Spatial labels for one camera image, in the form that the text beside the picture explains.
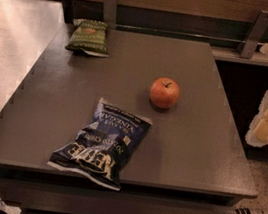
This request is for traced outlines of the red apple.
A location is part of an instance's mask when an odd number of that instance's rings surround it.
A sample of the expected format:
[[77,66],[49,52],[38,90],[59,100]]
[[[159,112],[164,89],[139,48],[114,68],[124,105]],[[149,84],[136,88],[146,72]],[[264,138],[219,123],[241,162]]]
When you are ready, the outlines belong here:
[[157,108],[170,109],[179,99],[179,88],[171,78],[157,78],[150,88],[150,100]]

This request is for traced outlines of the left metal rail bracket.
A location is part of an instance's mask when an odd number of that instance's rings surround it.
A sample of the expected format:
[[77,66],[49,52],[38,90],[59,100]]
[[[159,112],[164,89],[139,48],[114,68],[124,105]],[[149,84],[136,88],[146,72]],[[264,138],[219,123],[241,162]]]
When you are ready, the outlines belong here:
[[117,0],[103,0],[103,20],[111,29],[115,29],[117,26],[117,7]]

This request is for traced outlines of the right metal rail bracket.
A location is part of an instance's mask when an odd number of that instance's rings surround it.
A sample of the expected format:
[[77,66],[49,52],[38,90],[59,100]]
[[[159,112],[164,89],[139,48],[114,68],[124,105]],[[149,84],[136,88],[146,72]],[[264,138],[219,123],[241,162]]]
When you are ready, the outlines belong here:
[[242,43],[242,48],[240,48],[239,56],[243,59],[251,59],[257,50],[260,38],[263,36],[264,32],[268,28],[268,11],[260,10],[258,17],[253,22],[251,29],[249,30],[248,36],[246,36],[245,41]]

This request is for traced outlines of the blue kettle chip bag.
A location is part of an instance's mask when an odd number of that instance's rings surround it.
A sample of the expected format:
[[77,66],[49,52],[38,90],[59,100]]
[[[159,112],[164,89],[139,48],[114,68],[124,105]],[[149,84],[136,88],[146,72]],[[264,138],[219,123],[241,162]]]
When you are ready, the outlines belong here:
[[153,122],[100,99],[92,122],[69,144],[55,150],[48,164],[79,173],[94,183],[120,190],[119,173],[130,160]]

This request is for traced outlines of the green jalapeno chip bag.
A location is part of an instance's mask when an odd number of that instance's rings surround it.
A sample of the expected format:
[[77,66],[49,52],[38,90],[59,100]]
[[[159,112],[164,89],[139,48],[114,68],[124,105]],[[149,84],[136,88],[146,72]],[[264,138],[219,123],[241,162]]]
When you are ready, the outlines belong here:
[[67,50],[84,51],[96,57],[109,56],[105,22],[78,18],[73,20],[73,24],[76,29],[68,41]]

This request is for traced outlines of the metal rail bracket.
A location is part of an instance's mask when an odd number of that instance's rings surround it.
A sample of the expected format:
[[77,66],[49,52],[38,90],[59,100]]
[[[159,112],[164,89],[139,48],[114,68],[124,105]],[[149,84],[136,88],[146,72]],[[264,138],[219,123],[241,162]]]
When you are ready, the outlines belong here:
[[117,7],[117,0],[103,0],[103,20],[111,29],[115,29],[117,26]]
[[253,22],[251,29],[249,30],[248,36],[246,36],[245,41],[242,43],[242,48],[240,48],[239,56],[243,59],[251,59],[257,50],[260,38],[263,36],[264,32],[268,28],[268,11],[260,10],[258,17]]

